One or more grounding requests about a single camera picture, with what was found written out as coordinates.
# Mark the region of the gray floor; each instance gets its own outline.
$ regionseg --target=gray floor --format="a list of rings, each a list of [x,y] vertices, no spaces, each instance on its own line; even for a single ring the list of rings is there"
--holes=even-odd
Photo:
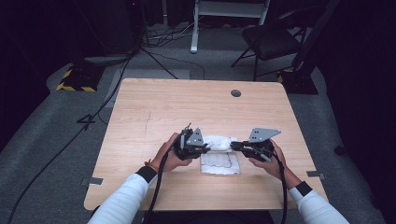
[[[187,35],[163,47],[147,50],[189,62],[154,55],[170,70],[190,71],[190,79],[251,80],[253,59],[245,59],[235,68],[230,67],[246,47],[240,29],[223,27],[202,31],[197,54],[190,54],[190,43],[191,36]],[[290,59],[262,63],[261,69],[277,68]],[[115,65],[106,69],[98,92],[56,91],[67,67],[66,64],[49,77],[51,94],[24,122],[0,154],[0,223],[7,223],[23,189],[82,127],[76,121],[99,108],[120,68]],[[161,69],[143,51],[135,55],[127,68]],[[319,95],[289,95],[289,98],[314,163],[318,171],[328,177],[322,183],[330,203],[351,223],[385,223],[381,213],[373,208],[370,190],[353,162],[348,156],[338,157],[333,153],[333,149],[342,142],[326,96],[326,85],[318,69],[312,78]],[[259,81],[276,81],[276,78],[270,75]],[[111,111],[111,107],[105,107],[100,113],[105,122],[109,120]],[[88,131],[82,132],[28,189],[12,223],[86,223],[89,220],[91,212],[83,206],[86,187],[81,186],[80,181],[92,175],[106,132],[106,125],[99,118],[94,121]],[[272,215],[279,223],[282,212],[272,211]],[[296,210],[290,210],[287,223],[303,221]]]

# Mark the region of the person's right hand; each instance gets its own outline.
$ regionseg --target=person's right hand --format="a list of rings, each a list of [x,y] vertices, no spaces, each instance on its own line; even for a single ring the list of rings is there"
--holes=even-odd
[[[282,161],[282,164],[286,170],[287,165],[286,165],[286,160],[285,160],[285,156],[283,155],[282,149],[280,149],[280,147],[273,140],[271,140],[271,142],[274,145],[276,155]],[[248,160],[251,163],[253,163],[253,165],[263,168],[269,175],[273,175],[274,177],[278,178],[279,180],[281,179],[280,171],[279,171],[279,164],[277,163],[277,159],[275,159],[274,157],[271,159],[271,161],[258,161],[253,158],[249,158]]]

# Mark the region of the hand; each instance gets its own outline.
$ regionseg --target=hand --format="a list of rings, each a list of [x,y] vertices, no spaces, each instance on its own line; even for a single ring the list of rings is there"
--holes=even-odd
[[[282,149],[273,141],[271,140],[272,144],[274,145],[274,149],[276,152],[276,155],[279,157],[279,160],[282,161],[283,166],[285,167],[285,170],[287,169],[286,165],[286,160],[285,156],[283,155]],[[280,180],[280,171],[279,171],[279,164],[277,163],[277,159],[274,157],[271,159],[271,161],[258,161],[253,158],[248,159],[253,165],[263,168],[269,175],[273,175],[274,177],[278,178]]]
[[[178,137],[178,133],[174,133],[167,142],[163,143],[163,145],[160,147],[160,150],[158,150],[154,160],[152,160],[152,162],[150,163],[151,165],[157,168],[160,167],[160,163],[161,163],[161,159],[163,158],[163,155],[165,154],[166,150],[172,145],[175,139],[177,139],[177,137]],[[188,166],[191,162],[192,159],[182,161],[175,154],[175,151],[171,150],[168,153],[168,159],[166,160],[165,166],[163,167],[163,171],[169,172],[174,170],[178,166]]]

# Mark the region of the black chair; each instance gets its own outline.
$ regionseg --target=black chair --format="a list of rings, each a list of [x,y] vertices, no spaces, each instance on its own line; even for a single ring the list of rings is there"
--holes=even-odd
[[[299,8],[284,13],[264,25],[246,28],[242,32],[242,37],[247,42],[248,47],[231,67],[234,67],[241,59],[255,56],[253,81],[256,80],[256,77],[274,73],[275,71],[257,74],[259,60],[268,61],[298,53],[303,47],[307,29],[315,25],[315,22],[323,14],[324,9],[325,6]],[[290,29],[293,28],[300,29],[295,34],[292,34]],[[300,41],[296,38],[298,35],[301,36]],[[253,54],[246,56],[250,51],[253,51]]]

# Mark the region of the long sleeve shirt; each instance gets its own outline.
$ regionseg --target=long sleeve shirt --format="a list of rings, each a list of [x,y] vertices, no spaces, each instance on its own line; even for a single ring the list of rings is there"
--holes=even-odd
[[[89,224],[130,224],[157,173],[148,166],[130,175],[93,214]],[[289,190],[307,224],[343,224],[348,221],[305,182]]]

